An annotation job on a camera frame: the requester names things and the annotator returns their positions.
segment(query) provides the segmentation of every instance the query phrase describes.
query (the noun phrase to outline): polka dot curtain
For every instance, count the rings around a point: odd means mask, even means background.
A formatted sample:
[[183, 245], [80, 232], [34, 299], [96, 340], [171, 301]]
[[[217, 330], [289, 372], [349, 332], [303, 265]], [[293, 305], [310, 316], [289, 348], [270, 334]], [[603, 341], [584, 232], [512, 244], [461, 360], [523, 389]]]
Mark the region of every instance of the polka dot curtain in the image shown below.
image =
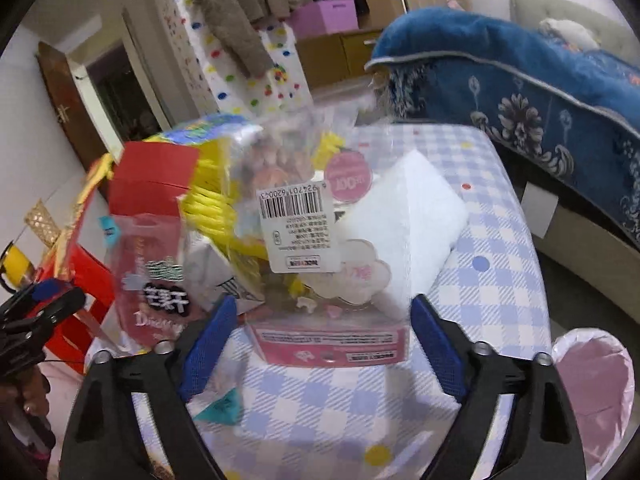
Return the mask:
[[273, 59], [261, 78], [244, 76], [192, 0], [156, 0], [174, 53], [202, 114], [216, 110], [252, 118], [311, 103], [293, 31], [274, 18], [256, 29]]

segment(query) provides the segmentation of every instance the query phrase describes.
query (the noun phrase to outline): pink trash bin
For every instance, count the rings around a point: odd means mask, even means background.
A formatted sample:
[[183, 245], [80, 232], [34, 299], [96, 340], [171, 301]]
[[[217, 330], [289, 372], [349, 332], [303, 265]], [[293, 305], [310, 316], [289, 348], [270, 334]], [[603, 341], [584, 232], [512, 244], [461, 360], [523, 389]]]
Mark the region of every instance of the pink trash bin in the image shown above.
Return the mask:
[[300, 7], [287, 20], [297, 40], [357, 30], [358, 17], [353, 0], [318, 0]]
[[559, 337], [552, 357], [578, 423], [587, 478], [593, 479], [622, 440], [631, 416], [631, 357], [620, 341], [596, 328]]

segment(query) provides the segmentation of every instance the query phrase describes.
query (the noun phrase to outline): barcode label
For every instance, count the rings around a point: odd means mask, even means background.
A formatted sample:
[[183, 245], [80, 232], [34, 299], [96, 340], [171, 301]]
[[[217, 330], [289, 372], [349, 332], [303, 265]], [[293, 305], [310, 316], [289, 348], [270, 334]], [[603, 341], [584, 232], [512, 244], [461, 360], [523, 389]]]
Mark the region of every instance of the barcode label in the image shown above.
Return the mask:
[[313, 186], [311, 190], [301, 190], [297, 193], [260, 197], [260, 212], [262, 218], [285, 218], [321, 213], [320, 190]]
[[350, 363], [364, 363], [371, 361], [383, 361], [395, 359], [398, 353], [395, 350], [383, 352], [358, 352], [357, 354], [347, 354], [347, 361]]
[[398, 334], [395, 332], [323, 333], [280, 332], [275, 330], [259, 329], [257, 330], [257, 333], [258, 337], [267, 343], [294, 345], [363, 346], [394, 344], [398, 341]]
[[340, 249], [326, 182], [256, 191], [260, 227], [273, 272], [338, 272]]

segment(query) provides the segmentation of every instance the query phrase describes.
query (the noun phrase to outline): table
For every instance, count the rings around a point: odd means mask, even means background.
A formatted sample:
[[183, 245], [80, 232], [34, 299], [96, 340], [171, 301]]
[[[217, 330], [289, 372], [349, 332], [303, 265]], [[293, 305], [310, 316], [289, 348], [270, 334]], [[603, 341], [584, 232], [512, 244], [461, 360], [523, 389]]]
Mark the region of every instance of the table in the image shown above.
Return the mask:
[[[360, 150], [376, 173], [417, 148], [465, 201], [468, 227], [425, 291], [440, 315], [502, 354], [550, 352], [536, 253], [485, 134], [469, 126], [367, 126], [356, 129], [348, 146]], [[197, 425], [229, 480], [417, 479], [458, 411], [413, 334], [402, 364], [309, 369], [266, 364], [236, 330], [216, 370], [240, 384], [242, 422]], [[510, 406], [509, 396], [502, 396], [474, 478], [490, 474]], [[139, 403], [136, 409], [150, 454], [161, 455], [148, 409]]]

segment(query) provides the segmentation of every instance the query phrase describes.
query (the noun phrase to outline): metal screw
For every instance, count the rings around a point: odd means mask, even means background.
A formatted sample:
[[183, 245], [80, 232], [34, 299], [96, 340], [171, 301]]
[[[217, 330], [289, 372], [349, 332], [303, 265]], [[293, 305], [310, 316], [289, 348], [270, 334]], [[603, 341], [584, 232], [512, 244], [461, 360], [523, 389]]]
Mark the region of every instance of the metal screw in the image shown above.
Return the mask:
[[174, 351], [174, 344], [168, 340], [161, 341], [156, 346], [154, 346], [154, 352], [156, 354], [160, 354], [160, 355], [170, 354], [173, 351]]
[[476, 341], [474, 343], [474, 352], [478, 355], [491, 355], [493, 351], [494, 349], [491, 348], [489, 343], [485, 343], [484, 341]]
[[545, 354], [544, 352], [540, 352], [536, 354], [536, 362], [543, 366], [551, 366], [554, 363], [554, 360], [551, 358], [549, 354]]
[[111, 353], [107, 350], [100, 350], [95, 356], [94, 356], [94, 363], [98, 363], [99, 365], [102, 363], [105, 363], [107, 361], [110, 361], [113, 358], [113, 356], [111, 355]]

